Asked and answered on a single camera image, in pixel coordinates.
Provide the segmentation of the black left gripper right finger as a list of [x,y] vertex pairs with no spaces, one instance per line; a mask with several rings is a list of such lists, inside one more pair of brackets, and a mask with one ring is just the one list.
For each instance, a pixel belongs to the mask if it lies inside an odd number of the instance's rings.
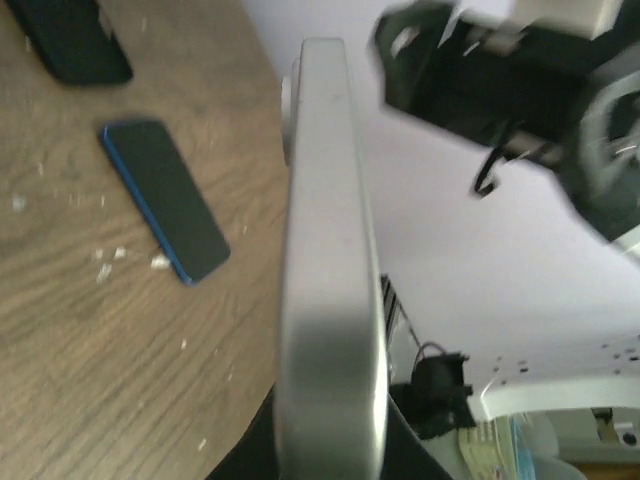
[[388,397],[383,480],[452,480],[426,451],[391,394]]

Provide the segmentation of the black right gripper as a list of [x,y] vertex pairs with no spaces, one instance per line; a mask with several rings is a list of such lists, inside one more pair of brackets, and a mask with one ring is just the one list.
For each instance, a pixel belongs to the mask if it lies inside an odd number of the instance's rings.
[[385,103],[510,157],[598,164],[597,61],[464,56],[446,45],[461,14],[452,1],[416,1],[381,15],[372,43]]

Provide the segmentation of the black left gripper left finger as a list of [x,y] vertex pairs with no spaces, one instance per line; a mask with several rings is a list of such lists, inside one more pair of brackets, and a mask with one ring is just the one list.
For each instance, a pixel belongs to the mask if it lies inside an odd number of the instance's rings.
[[274,388],[267,393],[237,444],[205,477],[206,480],[278,480],[273,420]]

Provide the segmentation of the white smartphone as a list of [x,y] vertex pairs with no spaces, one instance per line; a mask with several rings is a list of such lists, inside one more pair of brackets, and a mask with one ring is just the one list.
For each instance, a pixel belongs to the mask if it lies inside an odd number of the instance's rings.
[[286,479],[376,479],[385,321],[344,43],[309,38],[281,87],[289,167],[274,427]]

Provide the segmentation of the blue smartphone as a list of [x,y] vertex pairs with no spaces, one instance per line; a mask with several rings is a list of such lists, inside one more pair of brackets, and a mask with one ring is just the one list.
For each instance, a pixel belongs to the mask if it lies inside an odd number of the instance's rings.
[[227,240],[163,122],[112,122],[99,138],[183,283],[202,281],[229,258]]

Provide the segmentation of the black phone case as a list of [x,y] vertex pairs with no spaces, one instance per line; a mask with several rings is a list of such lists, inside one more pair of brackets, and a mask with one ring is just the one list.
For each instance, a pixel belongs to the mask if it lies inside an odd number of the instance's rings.
[[129,83],[134,72],[98,1],[14,0],[7,3],[46,67],[69,86]]

